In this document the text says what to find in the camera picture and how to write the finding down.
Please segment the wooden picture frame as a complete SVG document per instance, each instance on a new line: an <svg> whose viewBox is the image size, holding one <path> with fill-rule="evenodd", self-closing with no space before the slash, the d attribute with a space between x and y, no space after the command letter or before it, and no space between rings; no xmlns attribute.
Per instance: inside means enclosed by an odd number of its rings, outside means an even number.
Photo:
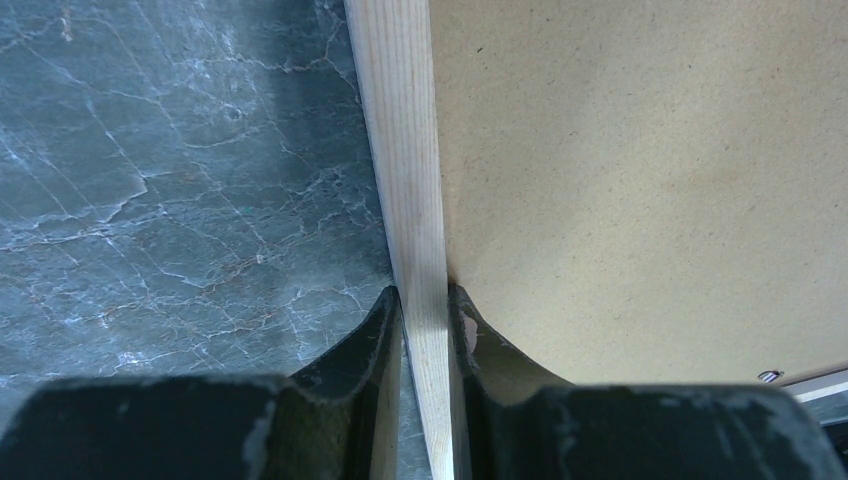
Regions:
<svg viewBox="0 0 848 480"><path fill-rule="evenodd" d="M404 310L428 460L435 478L458 479L454 475L451 412L455 348L448 288L461 285L449 264L430 12L433 2L349 1L345 9L391 263ZM807 400L846 388L847 360L799 377L767 370L753 382L565 380L576 385L768 386L787 393L804 408Z"/></svg>

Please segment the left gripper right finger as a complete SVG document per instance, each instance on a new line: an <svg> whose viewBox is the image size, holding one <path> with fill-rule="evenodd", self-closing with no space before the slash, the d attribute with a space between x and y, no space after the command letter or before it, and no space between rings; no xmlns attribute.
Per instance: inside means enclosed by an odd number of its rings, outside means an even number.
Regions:
<svg viewBox="0 0 848 480"><path fill-rule="evenodd" d="M576 385L448 288L458 479L843 479L847 448L755 385Z"/></svg>

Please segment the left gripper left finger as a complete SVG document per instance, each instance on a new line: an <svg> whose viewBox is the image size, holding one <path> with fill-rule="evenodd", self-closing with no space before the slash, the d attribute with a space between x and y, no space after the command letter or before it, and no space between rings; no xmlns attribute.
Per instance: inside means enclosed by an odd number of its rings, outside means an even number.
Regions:
<svg viewBox="0 0 848 480"><path fill-rule="evenodd" d="M5 479L392 479L398 290L292 375L55 380L1 439Z"/></svg>

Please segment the brown cardboard backing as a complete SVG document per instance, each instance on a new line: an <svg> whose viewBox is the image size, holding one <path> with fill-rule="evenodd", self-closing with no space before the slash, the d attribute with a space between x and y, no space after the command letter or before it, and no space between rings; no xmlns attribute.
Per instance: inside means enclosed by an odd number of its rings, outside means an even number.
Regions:
<svg viewBox="0 0 848 480"><path fill-rule="evenodd" d="M435 1L449 264L575 383L847 360L843 1Z"/></svg>

